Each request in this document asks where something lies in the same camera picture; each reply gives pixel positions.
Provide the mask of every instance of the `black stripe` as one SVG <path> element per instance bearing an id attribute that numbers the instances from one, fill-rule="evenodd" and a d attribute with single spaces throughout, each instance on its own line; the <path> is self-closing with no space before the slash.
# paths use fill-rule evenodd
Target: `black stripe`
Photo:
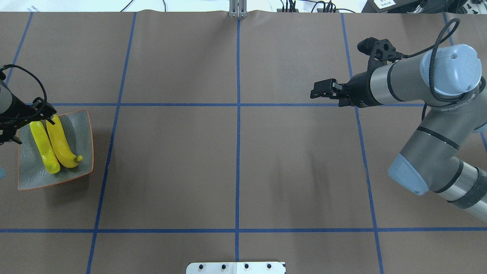
<path id="1" fill-rule="evenodd" d="M 428 133 L 429 135 L 431 135 L 433 137 L 436 137 L 436 138 L 442 140 L 443 142 L 445 142 L 445 143 L 449 144 L 450 146 L 454 147 L 456 150 L 458 150 L 460 148 L 460 146 L 457 143 L 455 143 L 454 141 L 446 138 L 445 136 L 443 136 L 443 135 L 441 135 L 441 134 L 439 134 L 437 132 L 434 132 L 431 129 L 427 129 L 425 127 L 421 127 L 420 126 L 420 127 L 417 128 L 417 130 L 422 131 L 422 132 L 425 132 L 425 133 Z"/>
<path id="2" fill-rule="evenodd" d="M 445 190 L 447 190 L 448 188 L 450 188 L 458 180 L 458 177 L 460 177 L 460 174 L 462 173 L 462 171 L 463 171 L 463 161 L 460 160 L 460 165 L 458 166 L 457 173 L 455 173 L 455 176 L 453 176 L 453 178 L 450 180 L 450 182 L 446 186 L 444 186 L 442 189 L 437 190 L 437 191 L 433 191 L 433 192 L 442 193 Z"/>
<path id="3" fill-rule="evenodd" d="M 393 71 L 393 67 L 394 65 L 397 64 L 397 63 L 394 63 L 390 68 L 389 68 L 389 71 L 387 71 L 387 87 L 389 88 L 389 93 L 391 93 L 392 97 L 394 97 L 394 99 L 398 100 L 399 102 L 404 102 L 403 100 L 399 99 L 395 94 L 394 94 L 394 91 L 393 91 L 393 87 L 391 85 L 391 73 Z"/>
<path id="4" fill-rule="evenodd" d="M 482 200 L 487 194 L 487 173 L 481 169 L 477 170 L 479 171 L 479 177 L 472 189 L 460 199 L 451 202 L 449 201 L 448 203 L 452 203 L 461 209 L 467 209 Z"/>

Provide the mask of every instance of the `gray tray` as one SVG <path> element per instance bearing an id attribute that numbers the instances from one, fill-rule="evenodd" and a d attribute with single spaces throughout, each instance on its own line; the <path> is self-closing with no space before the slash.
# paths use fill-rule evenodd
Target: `gray tray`
<path id="1" fill-rule="evenodd" d="M 39 150 L 32 137 L 30 127 L 20 129 L 19 146 L 19 190 L 29 190 L 67 182 L 93 171 L 93 135 L 87 110 L 80 110 L 59 116 L 64 134 L 72 152 L 82 155 L 83 161 L 75 168 L 65 168 L 56 174 L 47 172 Z"/>

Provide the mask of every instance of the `label sticker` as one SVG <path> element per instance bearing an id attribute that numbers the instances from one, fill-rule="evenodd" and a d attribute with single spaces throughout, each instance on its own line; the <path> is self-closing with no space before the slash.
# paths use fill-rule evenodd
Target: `label sticker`
<path id="1" fill-rule="evenodd" d="M 377 5 L 379 9 L 383 9 L 395 5 L 394 0 L 374 0 L 374 3 Z"/>

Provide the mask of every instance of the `yellow banana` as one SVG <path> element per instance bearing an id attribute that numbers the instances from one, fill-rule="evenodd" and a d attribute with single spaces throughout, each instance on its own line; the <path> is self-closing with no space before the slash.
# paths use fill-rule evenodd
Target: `yellow banana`
<path id="1" fill-rule="evenodd" d="M 40 157 L 42 158 L 42 162 L 44 163 L 47 172 L 51 174 L 58 173 L 61 166 L 56 159 L 56 155 L 54 154 L 53 147 L 49 142 L 49 138 L 47 138 L 44 125 L 42 122 L 36 121 L 31 122 L 29 126 L 31 128 L 32 137 L 34 137 L 34 141 L 36 141 L 37 148 L 40 152 Z"/>
<path id="2" fill-rule="evenodd" d="M 83 160 L 83 156 L 76 156 L 71 152 L 68 141 L 66 140 L 66 136 L 64 135 L 64 130 L 62 129 L 61 120 L 59 120 L 59 117 L 54 114 L 52 120 L 55 125 L 51 125 L 51 123 L 47 122 L 46 127 L 57 159 L 63 166 L 67 168 L 73 168 L 78 166 L 79 163 Z"/>

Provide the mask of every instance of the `gray metal bracket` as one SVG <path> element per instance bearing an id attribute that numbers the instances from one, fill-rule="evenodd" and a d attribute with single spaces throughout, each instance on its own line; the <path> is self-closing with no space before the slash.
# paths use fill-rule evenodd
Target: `gray metal bracket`
<path id="1" fill-rule="evenodd" d="M 247 17 L 247 0 L 230 0 L 228 15 L 236 19 Z"/>

